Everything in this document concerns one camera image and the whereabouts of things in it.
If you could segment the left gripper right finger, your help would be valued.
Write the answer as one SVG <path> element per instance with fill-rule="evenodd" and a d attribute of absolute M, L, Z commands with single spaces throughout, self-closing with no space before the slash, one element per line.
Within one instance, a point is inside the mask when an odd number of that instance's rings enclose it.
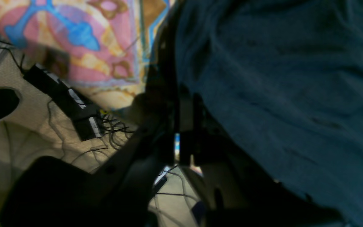
<path fill-rule="evenodd" d="M 178 162 L 202 172 L 203 227 L 341 227 L 333 208 L 301 199 L 233 142 L 186 86 L 178 91 Z"/>

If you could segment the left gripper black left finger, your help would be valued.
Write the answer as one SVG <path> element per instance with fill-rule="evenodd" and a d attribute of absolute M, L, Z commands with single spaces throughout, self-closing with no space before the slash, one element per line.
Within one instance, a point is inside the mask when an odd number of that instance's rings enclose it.
<path fill-rule="evenodd" d="M 156 227 L 148 210 L 154 183 L 174 163 L 177 93 L 137 98 L 148 116 L 93 173 L 52 156 L 36 159 L 11 189 L 2 227 Z"/>

